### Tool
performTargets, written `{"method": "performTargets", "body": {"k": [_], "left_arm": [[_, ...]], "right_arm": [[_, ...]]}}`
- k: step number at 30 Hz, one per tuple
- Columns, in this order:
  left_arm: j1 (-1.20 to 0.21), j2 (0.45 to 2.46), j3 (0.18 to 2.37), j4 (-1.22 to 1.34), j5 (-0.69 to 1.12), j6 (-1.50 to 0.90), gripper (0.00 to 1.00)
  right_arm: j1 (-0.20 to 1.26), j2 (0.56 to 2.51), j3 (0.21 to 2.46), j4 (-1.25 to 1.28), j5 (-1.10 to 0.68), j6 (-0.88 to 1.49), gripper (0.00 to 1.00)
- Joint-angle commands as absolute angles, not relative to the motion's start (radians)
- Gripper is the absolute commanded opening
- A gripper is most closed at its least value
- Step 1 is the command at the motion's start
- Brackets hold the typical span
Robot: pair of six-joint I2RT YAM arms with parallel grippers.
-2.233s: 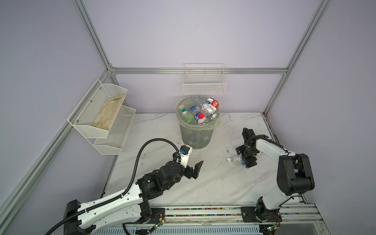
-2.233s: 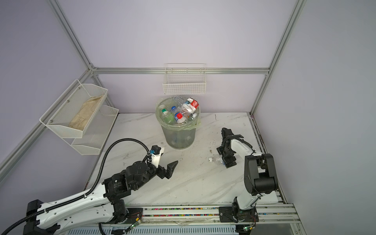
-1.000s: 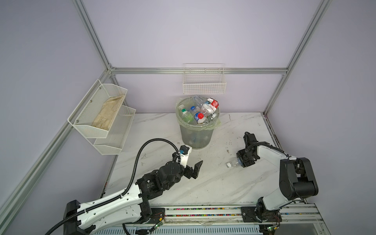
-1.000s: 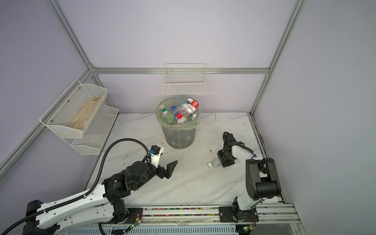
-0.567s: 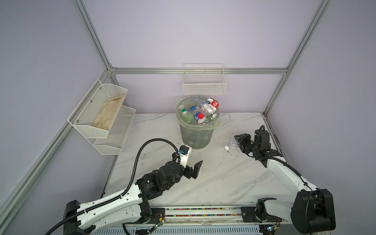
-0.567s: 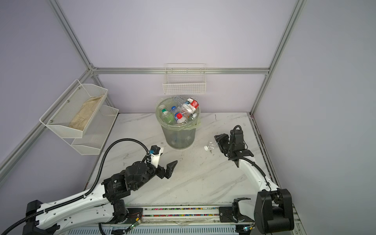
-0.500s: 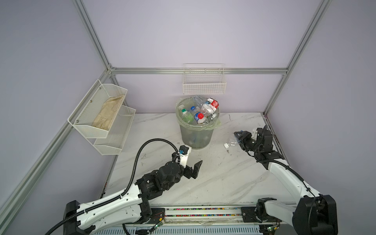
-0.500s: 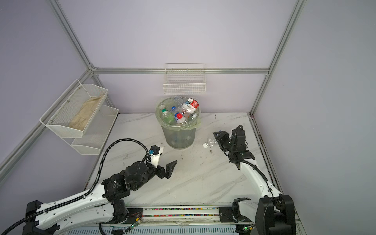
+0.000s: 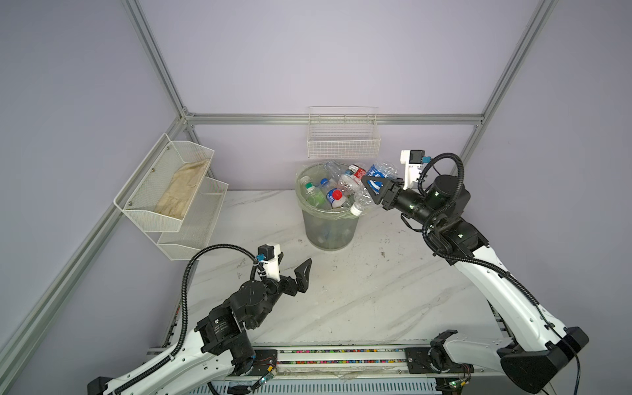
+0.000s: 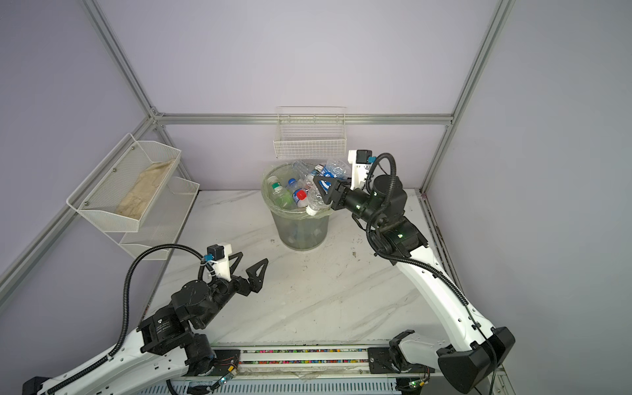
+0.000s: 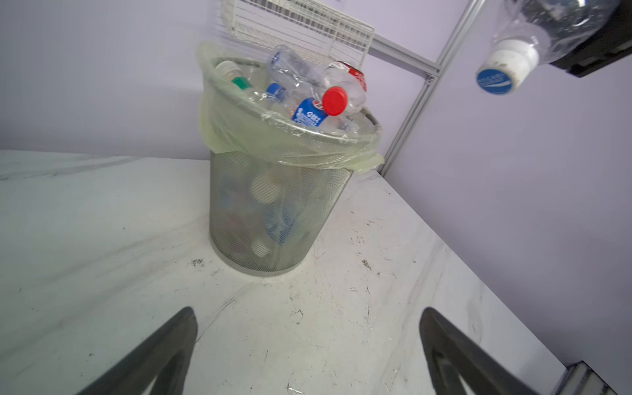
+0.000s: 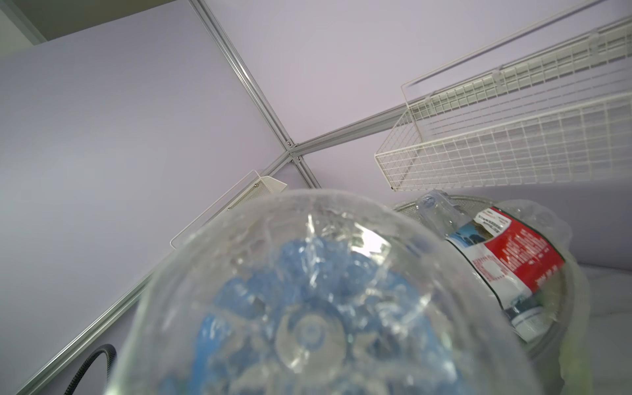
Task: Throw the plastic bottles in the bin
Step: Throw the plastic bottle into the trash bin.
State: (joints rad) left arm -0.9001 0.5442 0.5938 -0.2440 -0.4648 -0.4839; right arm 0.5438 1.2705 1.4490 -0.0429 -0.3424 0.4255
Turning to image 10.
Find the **small blue label bottle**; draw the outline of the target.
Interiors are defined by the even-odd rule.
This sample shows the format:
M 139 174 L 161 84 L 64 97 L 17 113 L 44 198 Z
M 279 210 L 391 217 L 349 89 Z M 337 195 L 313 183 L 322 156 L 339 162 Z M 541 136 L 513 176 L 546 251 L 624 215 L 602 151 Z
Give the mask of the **small blue label bottle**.
M 296 207 L 305 208 L 309 205 L 306 184 L 302 179 L 289 179 L 287 188 L 291 193 L 291 197 L 293 198 Z

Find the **green label clear bottle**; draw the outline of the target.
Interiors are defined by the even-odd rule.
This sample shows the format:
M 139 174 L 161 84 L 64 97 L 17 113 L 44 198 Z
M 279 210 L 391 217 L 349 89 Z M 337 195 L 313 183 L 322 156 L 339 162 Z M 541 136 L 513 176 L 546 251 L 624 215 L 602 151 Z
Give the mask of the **green label clear bottle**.
M 295 206 L 293 197 L 290 191 L 281 185 L 278 177 L 271 176 L 268 179 L 268 183 L 271 188 L 272 200 L 275 206 L 283 210 L 293 209 Z

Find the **crushed clear bottle white cap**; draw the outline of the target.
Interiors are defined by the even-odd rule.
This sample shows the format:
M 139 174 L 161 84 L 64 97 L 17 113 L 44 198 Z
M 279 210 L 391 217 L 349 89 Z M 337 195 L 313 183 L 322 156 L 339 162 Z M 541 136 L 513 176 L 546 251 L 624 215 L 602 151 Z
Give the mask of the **crushed clear bottle white cap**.
M 304 161 L 295 161 L 292 164 L 292 168 L 304 182 L 311 182 L 313 180 L 312 171 L 314 168 L 311 164 Z

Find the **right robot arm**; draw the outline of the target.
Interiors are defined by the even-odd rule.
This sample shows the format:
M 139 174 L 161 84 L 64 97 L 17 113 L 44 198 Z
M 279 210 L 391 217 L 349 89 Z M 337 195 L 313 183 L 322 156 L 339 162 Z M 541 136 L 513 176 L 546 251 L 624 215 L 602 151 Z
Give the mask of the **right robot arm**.
M 439 370 L 463 394 L 494 377 L 515 337 L 476 310 L 443 271 L 426 237 L 405 215 L 408 195 L 399 179 L 382 174 L 370 190 L 324 176 L 314 182 L 327 206 L 350 212 L 375 255 L 399 268 L 444 328 L 444 340 L 426 340 L 413 330 L 398 334 L 389 343 L 393 366 L 400 371 L 421 365 Z

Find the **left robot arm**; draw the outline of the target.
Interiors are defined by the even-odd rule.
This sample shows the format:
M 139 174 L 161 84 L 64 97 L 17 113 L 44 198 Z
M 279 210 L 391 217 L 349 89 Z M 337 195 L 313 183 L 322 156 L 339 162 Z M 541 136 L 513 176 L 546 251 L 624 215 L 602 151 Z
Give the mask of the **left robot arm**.
M 166 306 L 122 332 L 113 347 L 79 367 L 54 378 L 36 376 L 22 386 L 24 394 L 134 394 L 162 381 L 205 375 L 217 357 L 202 331 L 235 295 L 248 296 L 263 288 L 266 258 L 236 276 L 242 253 L 221 259 L 205 256 L 197 279 L 185 283 Z

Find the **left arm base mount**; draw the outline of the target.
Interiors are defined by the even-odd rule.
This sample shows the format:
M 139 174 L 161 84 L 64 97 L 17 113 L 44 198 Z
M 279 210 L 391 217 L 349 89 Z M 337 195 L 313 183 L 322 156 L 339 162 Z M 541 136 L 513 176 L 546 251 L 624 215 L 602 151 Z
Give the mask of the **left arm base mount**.
M 222 377 L 229 373 L 230 369 L 236 370 L 241 357 L 239 349 L 215 349 L 211 360 L 203 360 L 197 364 L 195 370 L 190 373 L 193 377 Z

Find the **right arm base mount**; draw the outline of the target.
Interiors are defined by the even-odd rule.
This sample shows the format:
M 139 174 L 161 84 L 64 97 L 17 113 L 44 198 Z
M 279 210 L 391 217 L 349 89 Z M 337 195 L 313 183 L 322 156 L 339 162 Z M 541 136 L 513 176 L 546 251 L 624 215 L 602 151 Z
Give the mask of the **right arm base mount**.
M 391 347 L 370 347 L 367 350 L 369 369 L 372 374 L 433 374 L 434 368 L 409 363 L 401 352 Z

